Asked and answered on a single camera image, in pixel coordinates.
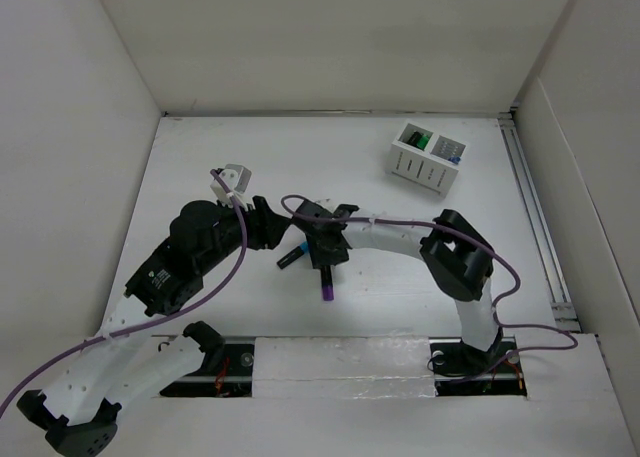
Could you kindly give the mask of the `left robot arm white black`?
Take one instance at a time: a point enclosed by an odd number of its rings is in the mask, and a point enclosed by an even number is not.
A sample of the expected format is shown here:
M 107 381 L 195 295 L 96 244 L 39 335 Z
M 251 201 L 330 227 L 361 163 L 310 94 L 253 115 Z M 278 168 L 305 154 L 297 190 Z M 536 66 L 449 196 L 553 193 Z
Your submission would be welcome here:
M 133 372 L 126 370 L 154 327 L 182 316 L 204 287 L 205 275 L 233 252 L 272 250 L 290 225 L 263 197 L 242 207 L 205 200 L 186 204 L 125 285 L 98 334 L 73 352 L 76 360 L 41 390 L 23 389 L 17 407 L 45 432 L 61 456 L 97 456 L 115 437 L 125 409 L 175 380 L 222 364 L 225 340 L 208 324 L 186 326 L 172 343 Z

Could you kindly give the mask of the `purple cap black highlighter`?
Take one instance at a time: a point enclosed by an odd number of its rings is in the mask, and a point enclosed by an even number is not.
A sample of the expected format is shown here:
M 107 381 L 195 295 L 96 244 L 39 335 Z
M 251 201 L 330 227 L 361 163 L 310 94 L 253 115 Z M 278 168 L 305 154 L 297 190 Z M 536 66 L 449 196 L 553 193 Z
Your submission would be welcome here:
M 333 273 L 330 266 L 320 268 L 322 299 L 325 302 L 334 300 Z

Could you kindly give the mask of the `green cap black highlighter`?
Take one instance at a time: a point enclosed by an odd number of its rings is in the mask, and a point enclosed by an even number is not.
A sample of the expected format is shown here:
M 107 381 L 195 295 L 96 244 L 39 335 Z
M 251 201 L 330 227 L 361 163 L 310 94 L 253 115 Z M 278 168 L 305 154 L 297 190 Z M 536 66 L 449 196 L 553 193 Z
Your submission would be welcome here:
M 429 143 L 430 137 L 426 134 L 422 134 L 416 143 L 416 147 L 422 151 L 425 150 Z

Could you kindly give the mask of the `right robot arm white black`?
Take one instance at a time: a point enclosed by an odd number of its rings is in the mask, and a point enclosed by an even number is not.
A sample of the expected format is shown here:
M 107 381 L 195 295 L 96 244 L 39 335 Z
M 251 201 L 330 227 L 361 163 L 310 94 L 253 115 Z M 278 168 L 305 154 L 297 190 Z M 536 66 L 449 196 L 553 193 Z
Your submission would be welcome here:
M 454 364 L 471 375 L 486 370 L 499 356 L 503 332 L 491 301 L 492 247 L 456 211 L 446 209 L 433 222 L 373 214 L 341 204 L 330 211 L 303 200 L 292 223 L 310 248 L 346 259 L 351 250 L 372 249 L 405 255 L 426 265 L 438 289 L 453 299 L 461 325 Z

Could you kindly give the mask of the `yellow cap black highlighter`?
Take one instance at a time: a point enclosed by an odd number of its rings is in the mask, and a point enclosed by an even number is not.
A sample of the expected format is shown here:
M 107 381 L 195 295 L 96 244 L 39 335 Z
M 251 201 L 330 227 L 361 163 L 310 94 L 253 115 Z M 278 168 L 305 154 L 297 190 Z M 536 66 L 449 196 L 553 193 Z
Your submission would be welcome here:
M 422 134 L 415 131 L 406 141 L 406 143 L 412 147 L 417 147 L 419 141 L 422 139 Z

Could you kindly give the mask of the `blue cap black highlighter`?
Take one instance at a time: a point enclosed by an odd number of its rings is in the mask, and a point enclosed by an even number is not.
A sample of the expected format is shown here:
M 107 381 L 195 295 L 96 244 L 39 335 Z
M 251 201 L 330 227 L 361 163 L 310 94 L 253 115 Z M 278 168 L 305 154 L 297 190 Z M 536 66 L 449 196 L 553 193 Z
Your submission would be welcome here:
M 309 252 L 308 243 L 307 242 L 301 243 L 300 245 L 292 249 L 290 252 L 288 252 L 285 256 L 280 258 L 276 262 L 276 265 L 279 269 L 283 270 L 286 267 L 290 266 L 295 261 L 297 261 L 298 259 L 300 259 L 301 257 L 303 257 L 304 255 L 306 255 L 308 252 Z

